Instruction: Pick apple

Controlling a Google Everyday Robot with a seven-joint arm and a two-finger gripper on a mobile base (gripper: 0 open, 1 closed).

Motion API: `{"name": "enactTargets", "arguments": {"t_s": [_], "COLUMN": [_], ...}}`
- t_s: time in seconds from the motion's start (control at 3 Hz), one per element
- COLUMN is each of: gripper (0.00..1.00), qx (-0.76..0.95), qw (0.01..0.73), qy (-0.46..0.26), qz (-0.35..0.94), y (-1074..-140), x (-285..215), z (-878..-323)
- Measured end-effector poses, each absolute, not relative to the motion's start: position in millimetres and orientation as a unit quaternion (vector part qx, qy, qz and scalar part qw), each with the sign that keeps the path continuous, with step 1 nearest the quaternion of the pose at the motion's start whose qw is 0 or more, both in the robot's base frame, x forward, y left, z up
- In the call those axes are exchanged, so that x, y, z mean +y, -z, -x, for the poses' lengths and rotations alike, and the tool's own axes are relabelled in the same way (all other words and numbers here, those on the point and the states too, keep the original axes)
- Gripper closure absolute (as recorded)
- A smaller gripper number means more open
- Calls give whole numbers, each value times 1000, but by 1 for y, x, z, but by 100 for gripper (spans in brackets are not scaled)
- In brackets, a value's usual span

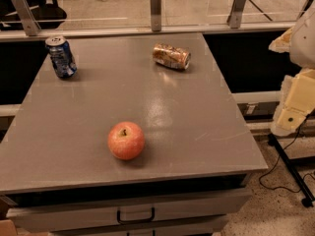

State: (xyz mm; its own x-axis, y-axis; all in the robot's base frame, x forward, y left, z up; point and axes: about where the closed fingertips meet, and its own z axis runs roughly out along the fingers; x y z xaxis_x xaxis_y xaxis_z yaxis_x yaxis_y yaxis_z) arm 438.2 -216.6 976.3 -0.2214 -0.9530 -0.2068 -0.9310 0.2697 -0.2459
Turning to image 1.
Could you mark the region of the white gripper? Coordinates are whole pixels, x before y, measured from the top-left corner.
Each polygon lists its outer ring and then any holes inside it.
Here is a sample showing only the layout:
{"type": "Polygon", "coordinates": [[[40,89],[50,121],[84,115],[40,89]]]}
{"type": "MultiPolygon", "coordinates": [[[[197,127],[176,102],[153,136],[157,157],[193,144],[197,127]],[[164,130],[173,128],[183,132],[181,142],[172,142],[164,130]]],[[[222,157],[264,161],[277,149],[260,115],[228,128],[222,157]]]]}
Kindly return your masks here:
{"type": "Polygon", "coordinates": [[[294,133],[315,109],[315,8],[309,8],[293,29],[274,39],[269,49],[278,53],[289,51],[292,63],[310,68],[283,79],[271,132],[285,137],[294,133]]]}

